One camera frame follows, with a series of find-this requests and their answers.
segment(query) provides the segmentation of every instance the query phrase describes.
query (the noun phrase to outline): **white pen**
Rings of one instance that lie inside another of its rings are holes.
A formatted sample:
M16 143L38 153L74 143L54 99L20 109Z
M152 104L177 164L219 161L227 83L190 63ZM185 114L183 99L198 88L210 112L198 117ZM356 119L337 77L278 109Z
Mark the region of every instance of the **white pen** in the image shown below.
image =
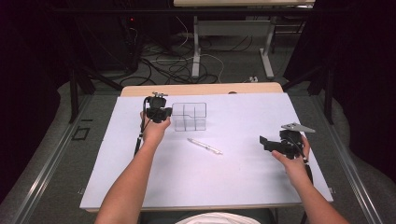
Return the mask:
M191 143L194 143L194 144L197 145L197 146L204 147L204 148L206 148L207 150L210 150L210 151L214 152L215 154L218 154L218 155L221 155L221 154L222 154L222 152L221 152L220 150L215 149L215 148L213 148L213 147L211 147L211 146L208 146L207 144L204 144L204 143L202 143L202 142L198 142L198 141L195 140L195 139L187 138L187 140L189 140Z

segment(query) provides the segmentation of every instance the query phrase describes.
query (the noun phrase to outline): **desk leg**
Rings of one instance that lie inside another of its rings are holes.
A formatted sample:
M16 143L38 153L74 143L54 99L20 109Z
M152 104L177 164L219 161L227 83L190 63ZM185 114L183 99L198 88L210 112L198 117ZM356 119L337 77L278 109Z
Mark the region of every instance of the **desk leg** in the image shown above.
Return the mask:
M192 77L199 76L199 66L201 61L201 49L199 48L199 28L198 18L194 16L194 60L192 64Z
M270 26L268 27L267 39L265 40L264 49L260 49L262 56L262 64L264 65L265 75L268 79L274 79L274 72L271 67L270 59L268 58L268 52L271 48L272 38L274 36L274 30L276 26L276 17L271 18Z

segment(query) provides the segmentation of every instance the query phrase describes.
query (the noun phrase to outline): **table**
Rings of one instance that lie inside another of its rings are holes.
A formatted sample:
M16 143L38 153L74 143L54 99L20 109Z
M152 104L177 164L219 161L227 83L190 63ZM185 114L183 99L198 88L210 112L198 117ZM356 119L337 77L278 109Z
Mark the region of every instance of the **table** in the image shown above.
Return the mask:
M280 7L313 5L315 0L175 0L175 7ZM199 35L255 35L265 36L264 48L260 49L262 64L268 79L274 78L274 72L268 58L276 17L269 21L198 21L194 16L194 58L192 65L192 77L199 76L199 63L201 49L199 47Z
M205 101L206 130L176 132L172 126L166 130L154 157L142 211L301 204L283 166L259 142L259 135L279 141L280 125L298 122L289 96L276 83L243 83L126 87L115 105L80 208L98 211L108 189L133 158L138 112L153 91L171 94L166 96L167 106ZM206 151L187 137L224 154ZM331 202L314 153L310 164L316 188Z

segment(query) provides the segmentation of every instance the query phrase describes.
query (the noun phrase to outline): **dark background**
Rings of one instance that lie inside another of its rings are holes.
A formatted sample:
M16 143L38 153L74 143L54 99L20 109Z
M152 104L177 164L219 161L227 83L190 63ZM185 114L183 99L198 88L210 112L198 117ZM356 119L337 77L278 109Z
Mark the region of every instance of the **dark background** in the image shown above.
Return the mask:
M0 73L2 91L6 95L2 110L0 201L15 184L53 121L60 101L57 89L69 80L67 56L75 55L91 69L106 71L124 70L130 66L134 54L130 48L131 37L125 35L120 18L100 17L79 18L83 20L79 24L70 18L58 18L61 24L58 28L65 31L73 47L68 51L70 54L65 53L57 33L40 9L41 2L8 0L0 6ZM143 2L153 5L141 7L167 6L165 1ZM93 1L52 0L50 3L56 7L89 8ZM94 1L94 4L115 6L110 0ZM332 63L334 98L344 108L349 121L350 148L396 181L392 169L396 156L392 144L395 136L392 126L396 124L393 90L396 6L391 0L375 4L363 0L318 0L315 4L315 8L324 9L347 6L353 6L353 10L346 15L323 14L308 18L284 77L293 81L335 55ZM150 19L129 25L169 46L169 35L180 30L178 22L161 17ZM163 23L159 26L156 20ZM98 45L92 33L104 46ZM117 55L111 57L106 50ZM308 79L320 78L321 75L317 75Z

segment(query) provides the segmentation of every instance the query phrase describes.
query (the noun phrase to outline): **forearm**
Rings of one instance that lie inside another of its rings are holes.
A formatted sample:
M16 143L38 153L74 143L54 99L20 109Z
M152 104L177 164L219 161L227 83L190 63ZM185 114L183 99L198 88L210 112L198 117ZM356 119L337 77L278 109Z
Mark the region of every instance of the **forearm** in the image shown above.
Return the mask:
M309 223L348 223L311 183L304 182L296 189L303 202Z
M107 193L96 223L136 223L158 144L144 143Z

